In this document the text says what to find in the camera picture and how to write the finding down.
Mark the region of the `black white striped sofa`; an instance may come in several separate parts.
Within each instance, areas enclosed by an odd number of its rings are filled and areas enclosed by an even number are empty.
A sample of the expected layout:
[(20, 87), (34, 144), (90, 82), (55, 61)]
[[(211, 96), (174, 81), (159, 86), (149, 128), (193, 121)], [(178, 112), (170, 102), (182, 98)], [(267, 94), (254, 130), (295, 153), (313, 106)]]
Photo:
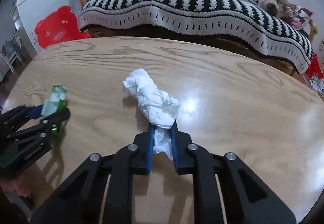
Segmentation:
[(80, 27), (144, 24), (183, 35), (235, 37), (263, 56), (291, 63), (300, 74), (314, 53), (310, 38), (270, 15), (258, 0), (86, 0), (79, 15)]

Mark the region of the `white low shelf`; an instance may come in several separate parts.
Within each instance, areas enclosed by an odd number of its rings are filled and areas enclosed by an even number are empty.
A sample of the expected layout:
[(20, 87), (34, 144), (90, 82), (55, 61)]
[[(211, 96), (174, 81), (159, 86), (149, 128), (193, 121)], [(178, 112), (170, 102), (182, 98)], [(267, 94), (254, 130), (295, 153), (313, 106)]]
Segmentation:
[(8, 71), (14, 73), (14, 63), (18, 60), (22, 63), (24, 55), (22, 53), (22, 42), (19, 34), (13, 32), (12, 39), (5, 41), (1, 46), (1, 82), (6, 77)]

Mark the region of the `round wooden table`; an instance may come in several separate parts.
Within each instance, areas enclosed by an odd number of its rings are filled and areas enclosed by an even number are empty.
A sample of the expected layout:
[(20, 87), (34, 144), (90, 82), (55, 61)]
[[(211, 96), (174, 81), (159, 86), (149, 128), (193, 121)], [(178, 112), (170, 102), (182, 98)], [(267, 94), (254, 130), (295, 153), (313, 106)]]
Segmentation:
[(323, 101), (302, 82), (225, 50), (172, 40), (107, 37), (66, 42), (38, 54), (4, 109), (39, 105), (54, 84), (67, 91), (66, 133), (27, 172), (36, 206), (92, 153), (113, 154), (146, 131), (123, 92), (142, 68), (180, 102), (177, 125), (209, 152), (238, 155), (305, 219), (323, 190)]

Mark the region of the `small green wrapper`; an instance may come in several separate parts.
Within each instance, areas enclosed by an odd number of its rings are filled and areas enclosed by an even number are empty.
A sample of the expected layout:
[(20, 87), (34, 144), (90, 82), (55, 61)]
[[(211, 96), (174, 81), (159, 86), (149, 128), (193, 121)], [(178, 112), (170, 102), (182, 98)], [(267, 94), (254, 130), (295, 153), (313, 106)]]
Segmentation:
[(68, 91), (63, 85), (53, 85), (50, 97), (47, 98), (41, 110), (41, 116), (43, 118), (49, 117), (57, 111), (63, 109), (67, 105), (66, 95)]

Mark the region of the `red pig plastic stool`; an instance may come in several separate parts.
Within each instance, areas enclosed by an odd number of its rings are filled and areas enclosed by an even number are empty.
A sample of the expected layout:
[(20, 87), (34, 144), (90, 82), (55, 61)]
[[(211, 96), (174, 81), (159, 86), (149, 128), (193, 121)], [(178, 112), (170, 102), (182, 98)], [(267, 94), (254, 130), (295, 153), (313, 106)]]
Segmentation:
[(88, 32), (80, 31), (77, 17), (68, 5), (41, 20), (35, 27), (35, 34), (42, 49), (57, 43), (91, 38)]

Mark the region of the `white cabinet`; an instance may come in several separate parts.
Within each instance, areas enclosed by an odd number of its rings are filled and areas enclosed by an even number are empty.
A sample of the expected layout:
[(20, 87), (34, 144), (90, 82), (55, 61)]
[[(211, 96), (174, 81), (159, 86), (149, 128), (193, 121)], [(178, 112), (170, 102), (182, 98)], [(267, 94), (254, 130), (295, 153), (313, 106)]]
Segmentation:
[(80, 0), (18, 0), (12, 19), (30, 57), (34, 58), (42, 52), (37, 35), (34, 30), (36, 25), (49, 14), (61, 6), (68, 5), (72, 12), (78, 16), (81, 10)]

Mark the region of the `plush toy on sofa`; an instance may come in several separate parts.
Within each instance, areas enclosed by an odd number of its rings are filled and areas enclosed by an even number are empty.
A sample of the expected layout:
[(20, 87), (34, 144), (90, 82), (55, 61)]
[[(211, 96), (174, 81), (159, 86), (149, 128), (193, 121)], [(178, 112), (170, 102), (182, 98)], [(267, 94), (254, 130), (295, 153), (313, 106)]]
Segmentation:
[(306, 27), (314, 15), (307, 8), (296, 5), (293, 0), (258, 0), (258, 5), (296, 30)]

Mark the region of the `red bag on floor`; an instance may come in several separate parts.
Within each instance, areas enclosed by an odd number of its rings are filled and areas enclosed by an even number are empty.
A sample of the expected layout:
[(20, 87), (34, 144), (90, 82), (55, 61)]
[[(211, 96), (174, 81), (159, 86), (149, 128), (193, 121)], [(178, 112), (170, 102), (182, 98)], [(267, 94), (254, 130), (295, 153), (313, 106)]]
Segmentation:
[(306, 71), (308, 78), (312, 79), (314, 76), (321, 79), (323, 78), (323, 73), (320, 68), (320, 63), (316, 53), (312, 54), (311, 63)]

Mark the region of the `white tissue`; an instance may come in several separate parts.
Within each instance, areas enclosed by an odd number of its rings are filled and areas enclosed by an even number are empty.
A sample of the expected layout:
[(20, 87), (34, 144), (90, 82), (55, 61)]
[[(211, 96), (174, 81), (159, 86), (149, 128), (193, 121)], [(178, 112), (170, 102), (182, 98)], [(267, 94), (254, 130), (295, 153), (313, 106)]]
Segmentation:
[(172, 160), (170, 129), (180, 110), (180, 103), (165, 91), (160, 90), (148, 72), (139, 68), (129, 74), (123, 82), (123, 90), (135, 98), (139, 110), (155, 129), (153, 153), (165, 153)]

